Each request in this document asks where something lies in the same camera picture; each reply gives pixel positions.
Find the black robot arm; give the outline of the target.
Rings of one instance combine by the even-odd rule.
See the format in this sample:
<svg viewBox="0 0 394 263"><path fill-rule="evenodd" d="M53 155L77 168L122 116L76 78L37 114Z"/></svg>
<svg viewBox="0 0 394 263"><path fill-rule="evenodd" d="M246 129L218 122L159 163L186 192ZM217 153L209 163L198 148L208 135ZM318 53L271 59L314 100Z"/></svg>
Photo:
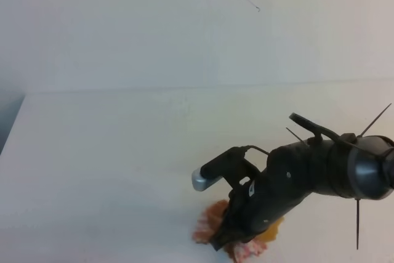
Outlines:
<svg viewBox="0 0 394 263"><path fill-rule="evenodd" d="M393 191L393 141L356 138L355 147L331 140L300 142L270 152L263 171L234 188L218 231L215 250L246 243L268 230L312 193L356 200L381 200Z"/></svg>

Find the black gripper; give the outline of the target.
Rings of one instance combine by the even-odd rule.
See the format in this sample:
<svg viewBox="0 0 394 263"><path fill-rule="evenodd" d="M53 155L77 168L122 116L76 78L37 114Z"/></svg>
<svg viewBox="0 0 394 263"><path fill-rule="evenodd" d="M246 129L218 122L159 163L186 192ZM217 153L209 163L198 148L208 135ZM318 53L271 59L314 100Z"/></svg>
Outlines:
<svg viewBox="0 0 394 263"><path fill-rule="evenodd" d="M280 146L269 153L263 171L244 159L246 150L234 147L228 151L228 165L246 168L250 180L243 185L232 182L228 210L209 221L213 229L209 243L215 251L234 243L237 235L238 242L250 242L311 193L331 193L327 177L330 141Z"/></svg>

